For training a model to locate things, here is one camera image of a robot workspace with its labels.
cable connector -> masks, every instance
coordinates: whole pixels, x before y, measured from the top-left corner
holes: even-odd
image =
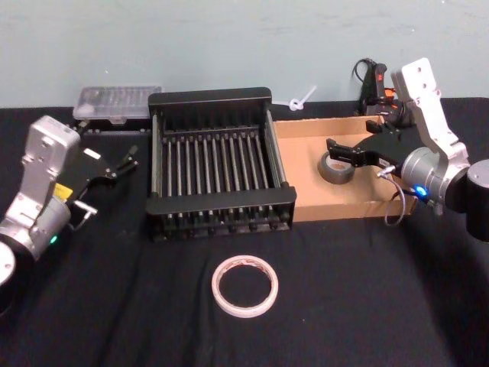
[[[388,174],[392,174],[396,170],[396,166],[387,166],[383,170],[377,172],[377,178],[385,178]]]

black table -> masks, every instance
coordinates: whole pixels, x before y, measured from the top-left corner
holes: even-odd
[[[445,99],[471,161],[489,158],[489,99]],[[351,115],[351,102],[275,107],[275,119]],[[21,179],[28,126],[71,109],[0,110],[0,213]],[[150,135],[93,134],[83,144],[117,161],[138,144],[139,169],[86,196],[99,215],[62,232],[37,264],[23,303],[0,321],[0,365],[488,365],[489,247],[465,218],[418,205],[396,229],[381,219],[296,224],[292,231],[152,243],[144,224]],[[219,309],[210,280],[233,255],[277,272],[277,302],[242,320]],[[267,282],[240,268],[223,280],[253,303]]]

brown cardboard tray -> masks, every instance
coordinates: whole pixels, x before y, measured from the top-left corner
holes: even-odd
[[[343,145],[356,145],[371,135],[365,129],[367,120],[381,123],[377,116],[359,116],[274,124],[287,181],[297,191],[294,222],[385,215],[387,203],[396,188],[377,178],[380,168],[357,168],[353,180],[344,185],[324,181],[317,169],[319,159],[326,151],[327,138]],[[412,196],[406,197],[406,213],[413,210],[415,203]],[[390,206],[390,215],[399,215],[401,208],[397,197]]]

duct tape roll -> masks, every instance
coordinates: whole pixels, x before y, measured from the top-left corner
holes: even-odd
[[[351,164],[332,159],[328,151],[319,160],[318,171],[323,179],[335,185],[350,182],[355,174],[355,168]]]

clear plastic container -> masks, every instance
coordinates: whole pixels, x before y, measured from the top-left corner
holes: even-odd
[[[148,119],[147,98],[160,86],[87,86],[73,109],[77,120],[109,120],[123,125],[127,119]]]

